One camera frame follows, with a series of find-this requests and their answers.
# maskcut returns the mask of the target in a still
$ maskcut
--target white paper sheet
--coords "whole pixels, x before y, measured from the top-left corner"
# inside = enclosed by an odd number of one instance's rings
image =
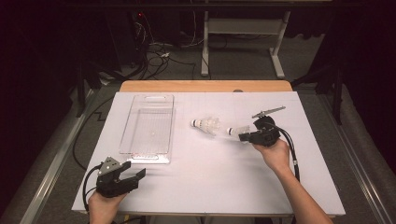
[[[118,147],[133,96],[118,92],[108,114],[89,170],[111,156],[126,158]],[[121,203],[121,212],[197,215],[287,215],[289,201],[274,173],[251,144],[213,137],[191,127],[193,119],[218,117],[223,127],[255,127],[251,116],[281,106],[271,114],[295,145],[301,182],[329,215],[343,215],[340,201],[296,92],[173,92],[175,127],[170,164],[133,164],[121,179],[147,168],[147,175]],[[88,182],[95,187],[96,175]],[[81,189],[73,210],[83,211]]]

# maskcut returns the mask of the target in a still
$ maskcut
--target plastic part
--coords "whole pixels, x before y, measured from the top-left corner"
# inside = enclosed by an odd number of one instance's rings
[[[204,133],[216,135],[219,130],[220,122],[218,118],[194,119],[191,121],[191,126],[200,129]]]
[[[239,128],[228,128],[227,129],[227,134],[233,138],[239,139],[240,133],[250,133],[249,126],[247,125],[247,126],[243,126],[243,127],[239,127]]]
[[[120,153],[131,163],[169,163],[174,111],[173,95],[136,95]]]
[[[107,157],[102,164],[96,180],[96,190],[106,198],[113,198],[121,194],[131,192],[139,187],[139,180],[146,176],[146,169],[141,170],[135,176],[120,179],[120,174],[131,168],[131,162],[119,163],[111,157]]]

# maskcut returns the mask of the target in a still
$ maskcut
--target white metal frame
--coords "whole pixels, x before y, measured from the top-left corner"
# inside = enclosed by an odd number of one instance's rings
[[[287,11],[282,20],[209,19],[209,13],[206,11],[201,75],[203,77],[209,75],[209,34],[277,35],[276,46],[274,48],[269,48],[269,52],[276,70],[276,76],[279,79],[284,79],[285,74],[283,73],[277,54],[289,22],[289,16],[290,12]]]

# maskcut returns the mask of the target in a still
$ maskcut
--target clear plastic tray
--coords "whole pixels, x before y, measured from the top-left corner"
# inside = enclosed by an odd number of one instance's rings
[[[120,143],[132,163],[169,163],[173,95],[136,95]]]

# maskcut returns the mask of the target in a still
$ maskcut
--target gray carpet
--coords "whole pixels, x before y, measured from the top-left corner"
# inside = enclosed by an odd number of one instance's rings
[[[275,70],[271,64],[267,49],[273,46],[274,37],[258,40],[228,39],[225,42],[221,37],[214,36],[209,43],[213,49],[209,53],[209,66],[212,79],[276,79]],[[286,80],[292,81],[303,76],[309,69],[309,65],[315,56],[321,38],[303,40],[299,37],[285,39],[279,52],[286,75]],[[170,56],[177,62],[169,62],[169,66],[158,76],[157,79],[208,79],[201,77],[201,48],[176,49],[166,47]],[[160,59],[151,60],[153,64]],[[154,72],[156,67],[151,66],[149,71]],[[76,142],[76,157],[82,165],[87,166],[97,139],[104,126],[104,121],[111,106],[111,97],[118,91],[120,83],[112,82],[104,86],[96,93],[96,98],[88,111],[92,114],[82,128]],[[382,223],[373,212],[373,207],[362,190],[361,182],[357,178],[356,171],[346,154],[346,148],[337,132],[337,127],[329,116],[328,108],[323,103],[323,98],[313,91],[313,85],[302,85],[296,88],[299,92],[305,113],[313,129],[323,157],[329,167],[335,185],[339,189],[341,201],[346,209],[346,215],[336,217],[334,223]],[[385,207],[389,211],[395,211],[395,176],[384,164],[383,158],[377,152],[370,136],[364,129],[359,116],[354,110],[353,102],[348,99],[347,91],[344,91],[342,105],[343,129],[346,130],[348,139],[357,149],[367,175],[373,180],[380,192]],[[28,176],[19,188],[17,195],[9,205],[8,210],[1,217],[1,223],[19,223],[35,191],[40,185],[43,176],[52,162],[57,149],[63,143],[70,132],[70,126],[75,120],[77,104],[74,104],[69,115],[64,119],[58,130],[43,148],[42,153],[36,159]],[[76,197],[78,185],[82,181],[83,171],[75,162],[72,153],[62,169],[52,192],[46,201],[36,223],[87,223],[86,215],[71,211],[71,206]]]

